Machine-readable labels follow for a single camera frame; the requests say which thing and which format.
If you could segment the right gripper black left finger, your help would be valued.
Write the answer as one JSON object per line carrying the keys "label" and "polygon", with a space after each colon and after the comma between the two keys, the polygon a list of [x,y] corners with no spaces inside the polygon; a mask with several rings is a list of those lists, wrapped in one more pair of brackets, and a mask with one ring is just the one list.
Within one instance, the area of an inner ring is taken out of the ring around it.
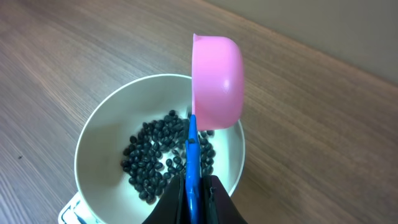
{"label": "right gripper black left finger", "polygon": [[176,175],[166,186],[155,209],[143,224],[184,224],[187,222],[185,179]]}

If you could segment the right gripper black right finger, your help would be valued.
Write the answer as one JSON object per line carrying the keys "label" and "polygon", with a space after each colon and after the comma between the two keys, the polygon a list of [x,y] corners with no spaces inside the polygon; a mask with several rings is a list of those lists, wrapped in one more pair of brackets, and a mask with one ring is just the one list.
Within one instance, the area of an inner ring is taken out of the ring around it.
{"label": "right gripper black right finger", "polygon": [[201,223],[247,224],[215,175],[201,178]]}

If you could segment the pink scoop blue handle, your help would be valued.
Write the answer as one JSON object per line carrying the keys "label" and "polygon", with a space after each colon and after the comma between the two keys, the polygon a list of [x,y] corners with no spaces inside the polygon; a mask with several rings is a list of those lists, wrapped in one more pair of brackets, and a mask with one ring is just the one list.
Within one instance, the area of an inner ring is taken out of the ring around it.
{"label": "pink scoop blue handle", "polygon": [[192,115],[188,133],[185,190],[191,223],[200,222],[199,131],[226,129],[243,110],[244,66],[241,51],[231,39],[193,35]]}

